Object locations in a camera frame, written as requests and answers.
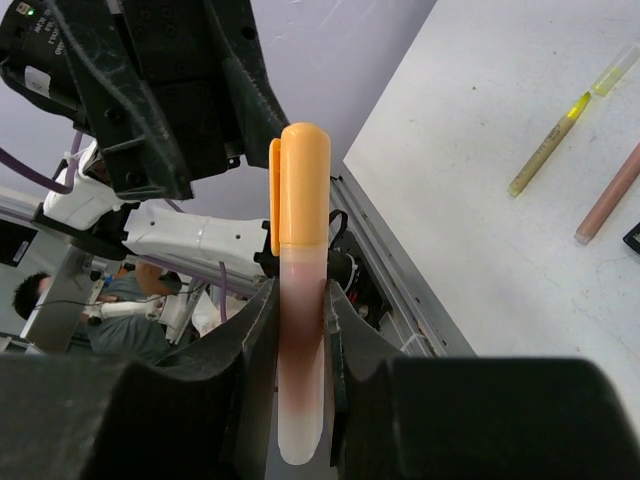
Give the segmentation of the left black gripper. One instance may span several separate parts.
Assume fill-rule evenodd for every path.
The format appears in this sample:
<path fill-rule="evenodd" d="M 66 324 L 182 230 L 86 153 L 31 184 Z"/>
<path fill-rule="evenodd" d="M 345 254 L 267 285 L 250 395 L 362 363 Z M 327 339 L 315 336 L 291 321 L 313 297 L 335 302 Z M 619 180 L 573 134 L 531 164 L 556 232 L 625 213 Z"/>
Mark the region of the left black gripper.
<path fill-rule="evenodd" d="M 266 169 L 289 125 L 249 1 L 13 1 L 1 77 L 96 140 L 90 173 L 122 200 L 191 199 L 243 155 Z"/>

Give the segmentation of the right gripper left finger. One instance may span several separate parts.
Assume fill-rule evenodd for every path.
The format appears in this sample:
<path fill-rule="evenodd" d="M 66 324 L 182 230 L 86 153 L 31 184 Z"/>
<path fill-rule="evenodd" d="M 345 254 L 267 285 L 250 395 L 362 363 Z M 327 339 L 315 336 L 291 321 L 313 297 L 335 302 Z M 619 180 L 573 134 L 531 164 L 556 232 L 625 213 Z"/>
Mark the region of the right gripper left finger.
<path fill-rule="evenodd" d="M 261 479 L 279 293 L 156 366 L 128 358 L 1 359 L 5 479 Z"/>

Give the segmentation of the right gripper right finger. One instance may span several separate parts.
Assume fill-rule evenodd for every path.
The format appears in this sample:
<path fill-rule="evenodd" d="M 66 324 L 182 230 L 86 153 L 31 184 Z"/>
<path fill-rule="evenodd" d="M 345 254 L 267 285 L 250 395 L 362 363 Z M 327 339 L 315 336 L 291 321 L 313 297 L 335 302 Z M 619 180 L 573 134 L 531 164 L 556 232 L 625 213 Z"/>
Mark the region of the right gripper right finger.
<path fill-rule="evenodd" d="M 331 463 L 342 479 L 635 479 L 639 440 L 580 358 L 411 357 L 324 299 Z"/>

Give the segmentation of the pastel orange highlighter cap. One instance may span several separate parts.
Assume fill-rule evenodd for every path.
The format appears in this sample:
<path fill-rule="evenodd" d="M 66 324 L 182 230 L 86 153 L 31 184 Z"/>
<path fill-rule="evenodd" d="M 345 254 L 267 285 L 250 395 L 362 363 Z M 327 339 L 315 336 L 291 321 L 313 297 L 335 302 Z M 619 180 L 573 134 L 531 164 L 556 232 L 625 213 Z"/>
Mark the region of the pastel orange highlighter cap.
<path fill-rule="evenodd" d="M 294 123 L 269 146 L 271 252 L 328 245 L 331 140 Z"/>

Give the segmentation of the thin yellow highlighter pen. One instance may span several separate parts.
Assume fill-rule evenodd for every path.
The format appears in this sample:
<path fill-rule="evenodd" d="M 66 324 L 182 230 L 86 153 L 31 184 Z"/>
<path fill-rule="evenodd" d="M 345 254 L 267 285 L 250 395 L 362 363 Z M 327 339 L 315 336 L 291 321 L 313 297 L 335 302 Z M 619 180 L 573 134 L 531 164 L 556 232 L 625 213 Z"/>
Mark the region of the thin yellow highlighter pen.
<path fill-rule="evenodd" d="M 519 196 L 540 168 L 548 160 L 560 142 L 573 128 L 591 100 L 592 94 L 585 92 L 556 122 L 526 164 L 521 168 L 507 188 L 513 198 Z"/>

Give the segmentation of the black orange-capped highlighter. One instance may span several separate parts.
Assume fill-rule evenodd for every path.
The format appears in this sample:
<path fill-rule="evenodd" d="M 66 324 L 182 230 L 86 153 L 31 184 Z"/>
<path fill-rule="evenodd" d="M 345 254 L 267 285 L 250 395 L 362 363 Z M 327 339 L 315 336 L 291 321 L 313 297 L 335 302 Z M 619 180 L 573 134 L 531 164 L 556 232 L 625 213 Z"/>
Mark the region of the black orange-capped highlighter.
<path fill-rule="evenodd" d="M 640 255 L 640 224 L 637 224 L 625 234 L 622 241 L 634 253 Z"/>

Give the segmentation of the thin orange highlighter pen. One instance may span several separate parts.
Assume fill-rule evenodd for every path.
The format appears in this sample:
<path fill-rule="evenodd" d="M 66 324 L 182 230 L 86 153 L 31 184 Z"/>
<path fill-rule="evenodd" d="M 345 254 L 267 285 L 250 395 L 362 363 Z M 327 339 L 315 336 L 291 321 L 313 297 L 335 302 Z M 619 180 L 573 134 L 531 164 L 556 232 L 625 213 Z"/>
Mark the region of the thin orange highlighter pen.
<path fill-rule="evenodd" d="M 579 244 L 587 245 L 595 237 L 638 176 L 639 146 L 636 146 L 577 228 L 574 239 Z"/>

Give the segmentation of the clear yellow pen cap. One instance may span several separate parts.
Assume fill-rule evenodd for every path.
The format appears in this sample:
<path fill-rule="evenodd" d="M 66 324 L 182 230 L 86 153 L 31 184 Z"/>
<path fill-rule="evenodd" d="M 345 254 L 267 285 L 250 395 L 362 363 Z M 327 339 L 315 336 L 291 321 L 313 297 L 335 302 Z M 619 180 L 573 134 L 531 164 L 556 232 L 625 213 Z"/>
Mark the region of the clear yellow pen cap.
<path fill-rule="evenodd" d="M 638 60 L 639 47 L 625 46 L 592 84 L 593 93 L 606 96 Z"/>

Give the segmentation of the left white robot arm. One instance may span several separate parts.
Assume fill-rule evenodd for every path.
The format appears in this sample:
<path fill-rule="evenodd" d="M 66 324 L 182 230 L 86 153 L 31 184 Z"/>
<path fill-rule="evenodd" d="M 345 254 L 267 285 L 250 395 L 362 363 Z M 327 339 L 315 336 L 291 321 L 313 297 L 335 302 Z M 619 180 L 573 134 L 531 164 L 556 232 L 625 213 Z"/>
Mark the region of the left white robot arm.
<path fill-rule="evenodd" d="M 1 77 L 92 138 L 61 166 L 35 222 L 87 253 L 155 257 L 207 275 L 273 272 L 262 220 L 169 210 L 195 181 L 264 168 L 287 118 L 247 1 L 14 1 Z"/>

